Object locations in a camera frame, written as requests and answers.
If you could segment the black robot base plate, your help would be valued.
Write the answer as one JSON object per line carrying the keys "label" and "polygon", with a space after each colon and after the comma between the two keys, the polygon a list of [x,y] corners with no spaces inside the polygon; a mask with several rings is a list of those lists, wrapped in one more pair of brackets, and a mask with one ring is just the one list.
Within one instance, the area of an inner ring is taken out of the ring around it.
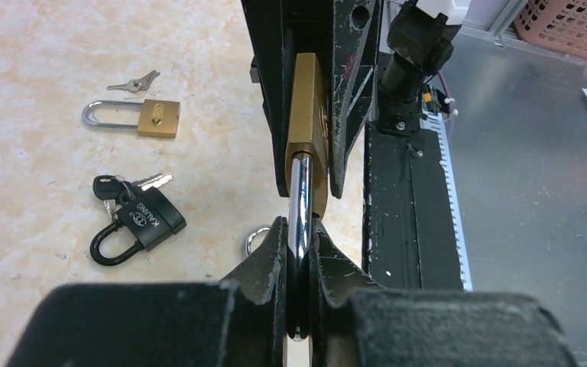
{"label": "black robot base plate", "polygon": [[439,136],[420,122],[397,128],[396,102],[376,101],[365,125],[363,270],[387,288],[463,291]]}

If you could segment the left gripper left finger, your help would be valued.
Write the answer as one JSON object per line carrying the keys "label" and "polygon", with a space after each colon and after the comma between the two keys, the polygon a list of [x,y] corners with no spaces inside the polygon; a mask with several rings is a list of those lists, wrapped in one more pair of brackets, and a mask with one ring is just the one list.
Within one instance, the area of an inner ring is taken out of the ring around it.
{"label": "left gripper left finger", "polygon": [[219,281],[65,284],[9,366],[283,366],[287,221]]}

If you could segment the silver keys of brass padlock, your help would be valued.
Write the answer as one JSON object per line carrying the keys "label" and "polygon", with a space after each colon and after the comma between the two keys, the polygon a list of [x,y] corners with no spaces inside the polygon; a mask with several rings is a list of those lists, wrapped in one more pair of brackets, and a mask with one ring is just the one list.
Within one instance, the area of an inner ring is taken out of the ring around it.
{"label": "silver keys of brass padlock", "polygon": [[128,82],[123,83],[123,84],[107,86],[106,89],[107,90],[124,90],[124,91],[128,91],[130,93],[137,93],[140,91],[146,91],[150,88],[153,81],[157,77],[160,76],[160,74],[161,74],[160,72],[158,72],[156,70],[152,70],[151,72],[147,73],[146,75],[144,75],[140,78],[129,80]]}

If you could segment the long-shackle brass padlock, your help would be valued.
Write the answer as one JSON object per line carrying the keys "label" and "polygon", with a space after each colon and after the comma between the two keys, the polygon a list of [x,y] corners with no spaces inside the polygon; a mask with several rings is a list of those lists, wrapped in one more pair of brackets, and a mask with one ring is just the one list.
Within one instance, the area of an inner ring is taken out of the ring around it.
{"label": "long-shackle brass padlock", "polygon": [[[86,125],[96,128],[131,129],[139,136],[152,138],[176,138],[180,120],[181,104],[176,101],[145,99],[143,102],[98,100],[87,104],[81,119]],[[140,112],[136,125],[102,122],[96,119],[100,108],[135,109]]]}

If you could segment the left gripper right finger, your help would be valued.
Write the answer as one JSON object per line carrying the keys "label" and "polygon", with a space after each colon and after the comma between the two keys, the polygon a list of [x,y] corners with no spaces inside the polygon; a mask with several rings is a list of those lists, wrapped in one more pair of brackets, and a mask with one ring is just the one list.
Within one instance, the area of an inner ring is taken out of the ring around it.
{"label": "left gripper right finger", "polygon": [[574,366],[556,318],[521,294],[390,289],[313,223],[314,366]]}

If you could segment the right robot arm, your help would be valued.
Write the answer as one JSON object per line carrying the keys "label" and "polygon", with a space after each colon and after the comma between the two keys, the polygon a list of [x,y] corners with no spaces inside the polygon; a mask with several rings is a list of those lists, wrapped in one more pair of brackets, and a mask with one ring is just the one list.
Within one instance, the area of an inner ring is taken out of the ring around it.
{"label": "right robot arm", "polygon": [[419,114],[417,98],[453,52],[467,1],[405,1],[387,30],[380,1],[244,1],[254,59],[271,133],[280,196],[288,195],[285,149],[293,108],[295,59],[319,62],[329,130],[329,188],[341,197],[347,160],[372,106],[400,102],[404,122]]}

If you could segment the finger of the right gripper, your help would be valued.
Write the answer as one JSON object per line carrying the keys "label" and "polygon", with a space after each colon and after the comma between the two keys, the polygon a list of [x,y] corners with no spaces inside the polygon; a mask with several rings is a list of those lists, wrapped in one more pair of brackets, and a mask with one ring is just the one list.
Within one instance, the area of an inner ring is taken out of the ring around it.
{"label": "finger of the right gripper", "polygon": [[332,2],[243,1],[242,9],[271,133],[277,192],[287,197],[285,155],[295,58],[311,52],[322,66],[329,64]]}
{"label": "finger of the right gripper", "polygon": [[343,196],[349,154],[372,103],[380,1],[331,1],[329,23],[329,186]]}

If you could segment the black-headed keys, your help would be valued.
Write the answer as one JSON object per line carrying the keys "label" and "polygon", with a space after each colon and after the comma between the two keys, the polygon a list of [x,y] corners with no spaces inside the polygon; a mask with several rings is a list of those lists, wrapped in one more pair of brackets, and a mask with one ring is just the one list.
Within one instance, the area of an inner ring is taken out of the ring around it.
{"label": "black-headed keys", "polygon": [[162,173],[134,182],[126,181],[121,176],[99,175],[93,179],[92,190],[96,198],[104,203],[109,222],[113,222],[118,206],[133,200],[142,191],[151,187],[159,188],[172,179],[171,174]]}

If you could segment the black Kaijing padlock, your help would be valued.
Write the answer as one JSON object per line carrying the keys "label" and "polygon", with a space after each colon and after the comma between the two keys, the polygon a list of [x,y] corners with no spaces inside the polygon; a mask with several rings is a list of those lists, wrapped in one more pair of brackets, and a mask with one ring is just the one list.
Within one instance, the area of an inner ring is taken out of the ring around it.
{"label": "black Kaijing padlock", "polygon": [[[89,247],[92,260],[106,267],[120,265],[140,251],[149,252],[186,227],[185,217],[156,187],[142,190],[115,215],[113,222],[94,236]],[[104,256],[100,251],[101,244],[122,227],[135,237],[134,244],[115,257]]]}

